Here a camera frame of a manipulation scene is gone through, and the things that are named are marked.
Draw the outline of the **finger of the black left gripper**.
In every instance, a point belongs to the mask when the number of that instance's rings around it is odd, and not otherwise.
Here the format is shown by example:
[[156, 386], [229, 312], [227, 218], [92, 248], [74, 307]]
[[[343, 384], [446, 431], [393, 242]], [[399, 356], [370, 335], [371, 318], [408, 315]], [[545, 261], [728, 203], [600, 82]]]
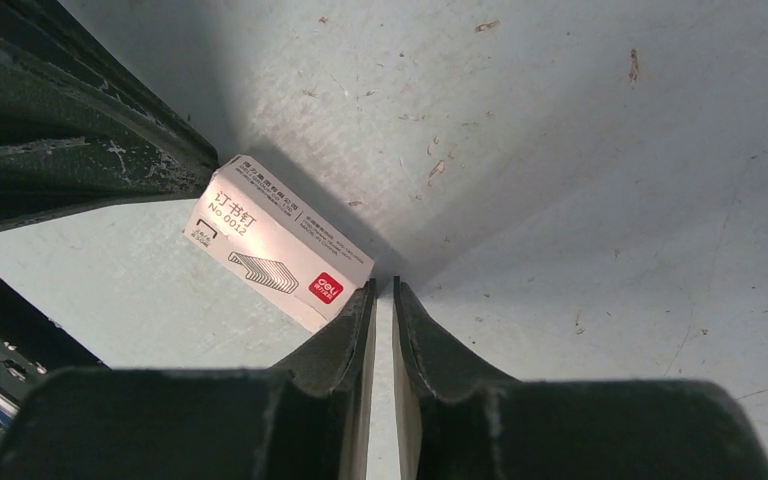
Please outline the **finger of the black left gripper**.
[[195, 198], [215, 148], [56, 1], [0, 1], [0, 232]]

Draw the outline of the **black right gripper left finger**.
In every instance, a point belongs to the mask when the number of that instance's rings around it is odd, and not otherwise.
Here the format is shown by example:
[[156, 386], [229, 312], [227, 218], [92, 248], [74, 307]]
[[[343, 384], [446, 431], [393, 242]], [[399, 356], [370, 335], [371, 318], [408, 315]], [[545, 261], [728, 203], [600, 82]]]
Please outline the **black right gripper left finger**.
[[376, 295], [266, 369], [58, 372], [0, 441], [0, 479], [362, 479]]

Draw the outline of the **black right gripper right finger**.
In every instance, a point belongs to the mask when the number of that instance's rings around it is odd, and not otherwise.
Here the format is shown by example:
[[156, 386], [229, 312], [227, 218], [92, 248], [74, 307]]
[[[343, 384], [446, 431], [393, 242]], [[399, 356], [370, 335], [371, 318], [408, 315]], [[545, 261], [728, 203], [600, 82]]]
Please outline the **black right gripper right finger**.
[[521, 381], [393, 282], [405, 479], [768, 479], [739, 404], [696, 380]]

